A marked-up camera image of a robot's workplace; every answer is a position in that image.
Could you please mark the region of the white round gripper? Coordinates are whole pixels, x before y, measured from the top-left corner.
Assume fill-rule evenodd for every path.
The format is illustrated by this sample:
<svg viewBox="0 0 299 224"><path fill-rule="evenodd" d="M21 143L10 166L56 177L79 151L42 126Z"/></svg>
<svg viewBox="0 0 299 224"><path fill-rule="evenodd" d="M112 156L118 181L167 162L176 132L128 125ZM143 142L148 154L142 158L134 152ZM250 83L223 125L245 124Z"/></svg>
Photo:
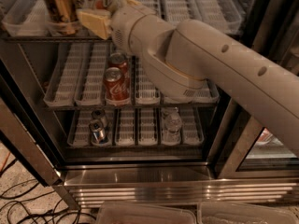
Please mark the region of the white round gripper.
<svg viewBox="0 0 299 224"><path fill-rule="evenodd" d="M116 11L112 19L109 11ZM139 5L136 0L112 0L109 11L83 8L77 10L77 17L80 23L95 35L104 40L111 36L118 49L132 55L129 45L131 32L141 19L148 15L155 15L156 12L144 5Z"/></svg>

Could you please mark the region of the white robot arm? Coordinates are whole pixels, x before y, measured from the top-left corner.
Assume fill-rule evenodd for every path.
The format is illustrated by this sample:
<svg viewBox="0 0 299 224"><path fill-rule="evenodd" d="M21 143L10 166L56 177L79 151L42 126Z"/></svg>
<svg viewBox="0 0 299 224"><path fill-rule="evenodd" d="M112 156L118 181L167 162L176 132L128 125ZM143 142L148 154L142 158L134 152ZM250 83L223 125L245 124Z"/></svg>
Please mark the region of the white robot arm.
<svg viewBox="0 0 299 224"><path fill-rule="evenodd" d="M77 11L80 23L141 60L164 95L188 103L209 79L299 154L299 77L206 23L174 26L135 0L114 12Z"/></svg>

